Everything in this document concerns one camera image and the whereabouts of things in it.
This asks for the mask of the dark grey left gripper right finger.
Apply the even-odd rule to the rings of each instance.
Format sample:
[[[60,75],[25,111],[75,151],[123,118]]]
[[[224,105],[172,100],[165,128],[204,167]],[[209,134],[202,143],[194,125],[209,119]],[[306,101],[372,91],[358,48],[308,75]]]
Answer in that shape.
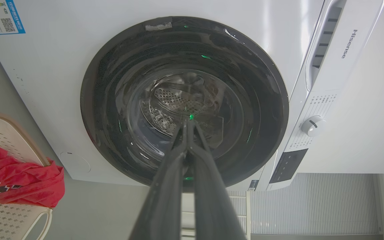
[[[245,240],[204,133],[187,121],[187,150],[192,155],[197,240]]]

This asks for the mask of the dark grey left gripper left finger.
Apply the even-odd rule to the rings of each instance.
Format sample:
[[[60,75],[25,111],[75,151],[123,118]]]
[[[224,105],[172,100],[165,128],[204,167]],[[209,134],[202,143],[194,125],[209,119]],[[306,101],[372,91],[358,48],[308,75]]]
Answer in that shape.
[[[179,124],[154,176],[130,240],[179,240],[187,122]]]

